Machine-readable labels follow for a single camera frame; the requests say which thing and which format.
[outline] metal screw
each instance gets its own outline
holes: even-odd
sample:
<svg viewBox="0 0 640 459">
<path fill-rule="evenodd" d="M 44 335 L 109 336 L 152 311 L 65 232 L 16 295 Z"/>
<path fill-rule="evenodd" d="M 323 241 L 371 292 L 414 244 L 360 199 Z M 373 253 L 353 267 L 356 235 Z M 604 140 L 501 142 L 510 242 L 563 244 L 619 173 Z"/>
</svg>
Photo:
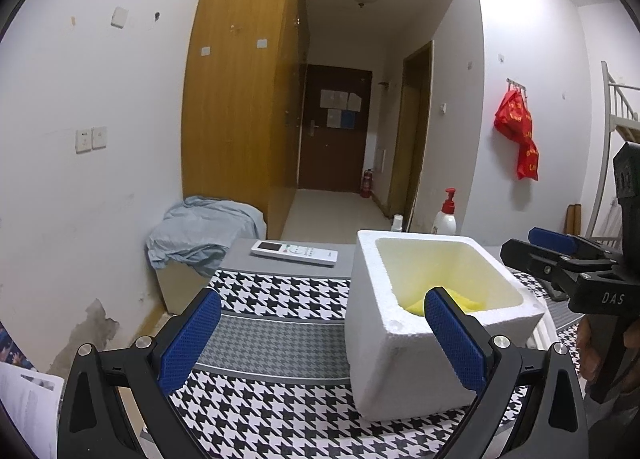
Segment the metal screw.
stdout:
<svg viewBox="0 0 640 459">
<path fill-rule="evenodd" d="M 497 335 L 494 336 L 494 344 L 496 347 L 500 347 L 500 349 L 506 349 L 511 345 L 511 342 L 506 336 Z"/>
<path fill-rule="evenodd" d="M 136 340 L 136 347 L 138 349 L 146 349 L 151 345 L 151 341 L 151 336 L 140 336 L 140 338 Z"/>
<path fill-rule="evenodd" d="M 91 344 L 82 344 L 78 349 L 78 354 L 80 356 L 87 356 L 91 352 L 92 346 Z"/>
<path fill-rule="evenodd" d="M 561 344 L 560 342 L 554 343 L 554 350 L 555 350 L 556 353 L 562 354 L 562 355 L 567 354 L 567 352 L 568 352 L 568 349 L 566 348 L 566 345 Z"/>
</svg>

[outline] door handle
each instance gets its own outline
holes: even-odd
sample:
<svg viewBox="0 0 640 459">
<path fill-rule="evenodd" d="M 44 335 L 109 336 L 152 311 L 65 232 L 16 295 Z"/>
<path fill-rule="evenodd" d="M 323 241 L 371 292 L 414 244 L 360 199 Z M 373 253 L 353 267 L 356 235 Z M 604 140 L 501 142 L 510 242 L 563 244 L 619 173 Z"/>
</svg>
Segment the door handle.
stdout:
<svg viewBox="0 0 640 459">
<path fill-rule="evenodd" d="M 314 132 L 316 128 L 320 128 L 320 125 L 316 124 L 316 120 L 312 119 L 311 124 L 309 124 L 309 136 L 314 137 Z"/>
</svg>

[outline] blue gripper pad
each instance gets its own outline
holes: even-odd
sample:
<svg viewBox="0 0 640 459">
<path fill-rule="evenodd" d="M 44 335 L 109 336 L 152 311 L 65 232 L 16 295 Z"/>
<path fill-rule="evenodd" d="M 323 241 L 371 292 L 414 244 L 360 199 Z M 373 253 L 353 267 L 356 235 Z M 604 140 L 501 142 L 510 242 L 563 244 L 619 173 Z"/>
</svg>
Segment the blue gripper pad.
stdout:
<svg viewBox="0 0 640 459">
<path fill-rule="evenodd" d="M 424 298 L 424 317 L 462 386 L 480 394 L 486 385 L 484 354 L 465 330 L 462 320 L 442 299 L 442 294 L 449 296 L 443 288 L 431 289 L 427 293 Z"/>
<path fill-rule="evenodd" d="M 578 251 L 575 239 L 571 235 L 532 228 L 529 232 L 529 243 L 540 248 L 551 249 L 563 255 L 573 255 Z"/>
<path fill-rule="evenodd" d="M 214 290 L 202 300 L 162 355 L 158 385 L 164 395 L 180 389 L 220 322 L 222 302 Z"/>
</svg>

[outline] yellow cloth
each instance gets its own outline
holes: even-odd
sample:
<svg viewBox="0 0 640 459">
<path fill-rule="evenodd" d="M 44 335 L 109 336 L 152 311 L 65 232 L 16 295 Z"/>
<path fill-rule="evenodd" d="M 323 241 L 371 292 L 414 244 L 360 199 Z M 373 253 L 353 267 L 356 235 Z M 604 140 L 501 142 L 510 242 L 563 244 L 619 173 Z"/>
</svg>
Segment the yellow cloth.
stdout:
<svg viewBox="0 0 640 459">
<path fill-rule="evenodd" d="M 449 293 L 449 296 L 453 299 L 453 301 L 458 304 L 458 307 L 460 307 L 460 309 L 462 309 L 462 311 L 464 311 L 465 313 L 468 314 L 475 311 L 482 311 L 484 309 L 484 304 L 482 302 L 474 302 L 473 300 L 469 300 L 467 297 L 460 295 L 460 293 L 454 291 L 453 289 L 449 289 L 448 287 L 444 289 L 447 293 Z M 409 307 L 404 307 L 404 310 L 409 311 L 411 314 L 424 317 L 424 296 L 422 296 L 422 299 L 418 300 L 415 304 L 412 304 Z"/>
</svg>

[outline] white spray bottle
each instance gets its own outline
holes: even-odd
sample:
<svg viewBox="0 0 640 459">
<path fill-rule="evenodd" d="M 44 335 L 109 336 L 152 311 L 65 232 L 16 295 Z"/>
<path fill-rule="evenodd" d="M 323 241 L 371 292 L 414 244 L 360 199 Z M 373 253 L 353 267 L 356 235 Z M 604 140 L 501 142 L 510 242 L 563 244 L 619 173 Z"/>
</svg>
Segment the white spray bottle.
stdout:
<svg viewBox="0 0 640 459">
<path fill-rule="evenodd" d="M 456 234 L 456 218 L 453 212 L 456 210 L 456 204 L 453 202 L 453 195 L 456 193 L 455 188 L 447 188 L 446 193 L 449 198 L 442 204 L 442 210 L 438 212 L 433 221 L 431 233 L 433 235 L 455 235 Z"/>
</svg>

